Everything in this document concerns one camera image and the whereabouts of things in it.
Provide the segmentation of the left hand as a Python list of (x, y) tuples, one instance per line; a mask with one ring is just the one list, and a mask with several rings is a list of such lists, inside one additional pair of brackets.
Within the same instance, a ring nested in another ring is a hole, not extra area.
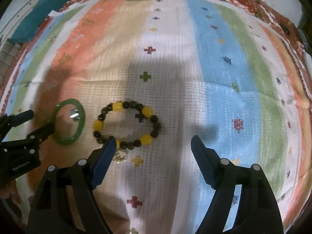
[(0, 197), (1, 199), (11, 198), (13, 203), (17, 206), (21, 204), (21, 198), (17, 189), (16, 180), (12, 180), (6, 185), (1, 185)]

